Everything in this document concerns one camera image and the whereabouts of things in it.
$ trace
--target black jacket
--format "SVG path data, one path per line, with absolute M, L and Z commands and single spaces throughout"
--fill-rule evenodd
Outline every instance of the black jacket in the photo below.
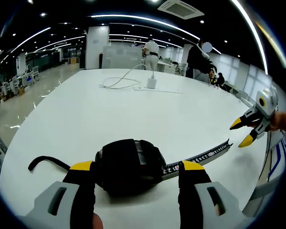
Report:
M 187 56 L 187 63 L 189 68 L 198 69 L 202 73 L 210 73 L 214 68 L 217 71 L 216 66 L 212 61 L 206 59 L 197 45 L 194 45 Z

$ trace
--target pillar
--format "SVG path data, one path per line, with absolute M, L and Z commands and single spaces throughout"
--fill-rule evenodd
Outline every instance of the pillar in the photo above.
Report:
M 25 54 L 21 53 L 19 56 L 17 56 L 16 59 L 16 70 L 17 70 L 17 75 L 21 75 L 25 72 L 26 70 L 26 63 L 25 63 Z
M 109 26 L 89 27 L 86 42 L 86 69 L 99 68 L 100 53 L 108 45 Z

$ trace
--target air conditioning vent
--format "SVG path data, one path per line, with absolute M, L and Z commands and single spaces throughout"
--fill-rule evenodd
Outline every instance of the air conditioning vent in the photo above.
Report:
M 168 0 L 164 2 L 158 10 L 167 12 L 182 19 L 190 19 L 203 16 L 204 13 L 193 6 L 179 0 Z

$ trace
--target white shirt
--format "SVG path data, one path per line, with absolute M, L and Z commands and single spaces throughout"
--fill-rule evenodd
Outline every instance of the white shirt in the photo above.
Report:
M 156 54 L 159 53 L 159 46 L 156 42 L 154 42 L 153 40 L 147 42 L 144 46 L 145 49 L 148 49 L 148 51 L 150 52 L 155 52 Z

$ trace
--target finger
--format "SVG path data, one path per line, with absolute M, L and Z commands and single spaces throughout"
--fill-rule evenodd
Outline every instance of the finger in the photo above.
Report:
M 252 121 L 247 124 L 248 127 L 257 127 L 261 123 L 260 120 Z

